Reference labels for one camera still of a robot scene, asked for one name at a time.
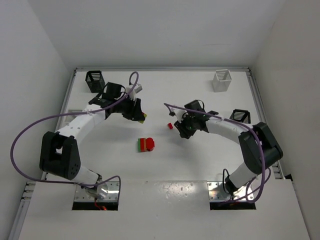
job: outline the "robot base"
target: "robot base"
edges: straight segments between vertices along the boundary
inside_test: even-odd
[[[108,211],[118,210],[119,182],[106,182],[107,194],[104,199],[98,199],[96,204],[104,206]],[[76,186],[72,210],[100,210],[95,206],[95,199],[90,196],[84,188]]]
[[[232,200],[231,195],[226,193],[223,189],[222,181],[208,181],[208,194],[210,202],[210,210],[255,210],[254,203],[248,203],[246,199],[239,200],[237,202],[223,203]],[[238,191],[233,193],[233,200],[237,200],[246,195],[246,186],[241,187]],[[250,200],[254,199],[254,195],[249,194]]]

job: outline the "white wall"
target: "white wall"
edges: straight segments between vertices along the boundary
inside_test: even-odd
[[[253,70],[312,239],[320,239],[319,26],[319,0],[287,0]]]
[[[0,239],[7,239],[26,182],[11,165],[11,143],[23,127],[60,112],[71,73],[27,0],[0,2],[0,33]],[[26,173],[41,175],[41,138],[55,123],[34,127],[18,142],[14,156]]]
[[[285,0],[28,0],[67,66],[249,66]]]

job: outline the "purple cable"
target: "purple cable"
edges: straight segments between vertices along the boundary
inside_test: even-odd
[[[229,123],[233,123],[233,124],[236,124],[236,125],[239,125],[245,129],[247,129],[248,131],[250,131],[250,133],[253,135],[257,145],[258,145],[258,149],[259,149],[259,153],[260,153],[260,157],[261,157],[261,167],[262,167],[262,177],[261,177],[261,185],[259,187],[259,192],[258,194],[256,195],[256,197],[254,198],[254,200],[249,200],[248,199],[248,192],[245,193],[245,197],[246,197],[246,200],[248,203],[250,204],[253,204],[255,203],[256,201],[259,200],[259,198],[261,197],[262,195],[262,192],[264,190],[264,186],[265,186],[265,179],[266,179],[266,161],[265,161],[265,155],[264,155],[264,151],[262,149],[262,145],[260,143],[260,140],[257,136],[257,134],[255,133],[255,131],[253,131],[250,127],[248,127],[247,125],[243,124],[242,122],[238,122],[238,121],[234,121],[234,120],[231,120],[231,119],[228,119],[228,118],[224,118],[222,119],[222,117],[220,116],[217,116],[217,115],[213,115],[213,114],[210,114],[210,113],[207,113],[207,112],[203,112],[203,111],[197,111],[197,110],[192,110],[192,109],[187,109],[187,108],[184,108],[184,107],[179,107],[179,106],[174,106],[174,105],[171,105],[171,104],[168,104],[168,103],[164,103],[164,105],[169,109],[169,111],[171,112],[171,109],[170,108],[174,108],[174,109],[180,109],[180,110],[185,110],[187,112],[192,112],[192,113],[196,113],[196,114],[202,114],[202,115],[207,115],[209,117],[213,117],[213,118],[216,118],[216,119],[221,119],[223,121],[226,121],[226,122],[229,122]]]
[[[105,110],[108,110],[110,108],[113,108],[114,106],[116,106],[117,104],[121,103],[126,97],[129,96],[129,94],[134,90],[134,88],[136,87],[137,83],[138,83],[138,80],[139,80],[139,73],[137,71],[134,71],[131,73],[130,77],[129,77],[129,80],[131,80],[131,77],[136,74],[136,79],[135,79],[135,82],[132,86],[132,88],[123,96],[121,97],[119,100],[117,100],[116,102],[114,102],[113,104],[107,106],[107,107],[104,107],[104,108],[101,108],[101,109],[97,109],[97,110],[93,110],[93,111],[89,111],[89,112],[86,112],[86,111],[78,111],[78,112],[70,112],[70,113],[61,113],[61,114],[56,114],[56,115],[51,115],[51,116],[47,116],[47,117],[44,117],[44,118],[41,118],[33,123],[31,123],[29,126],[27,126],[25,129],[23,129],[16,137],[15,139],[13,140],[13,143],[11,145],[11,149],[10,149],[10,159],[11,159],[11,163],[14,167],[14,169],[20,174],[22,175],[23,177],[25,177],[26,179],[29,179],[29,180],[32,180],[32,181],[35,181],[35,182],[40,182],[40,183],[51,183],[51,184],[77,184],[77,185],[80,185],[80,186],[83,186],[83,187],[95,187],[95,186],[98,186],[98,185],[101,185],[101,184],[104,184],[114,178],[118,178],[119,179],[119,194],[120,194],[120,188],[121,188],[121,179],[120,179],[120,176],[116,175],[116,176],[113,176],[113,177],[110,177],[108,178],[107,180],[104,180],[104,181],[101,181],[97,184],[84,184],[84,183],[78,183],[78,182],[72,182],[72,181],[51,181],[51,180],[42,180],[42,179],[37,179],[37,178],[34,178],[32,176],[28,176],[27,174],[25,174],[24,172],[22,172],[16,162],[15,162],[15,159],[14,159],[14,149],[15,149],[15,146],[16,146],[16,143],[18,141],[18,139],[21,137],[22,134],[24,134],[28,129],[30,129],[31,127],[33,127],[34,125],[38,124],[38,123],[41,123],[43,121],[46,121],[46,120],[49,120],[49,119],[54,119],[54,118],[59,118],[59,117],[64,117],[64,116],[74,116],[74,115],[85,115],[85,114],[88,114],[88,113],[91,113],[91,114],[94,114],[94,113],[98,113],[98,112],[101,112],[101,111],[105,111]]]

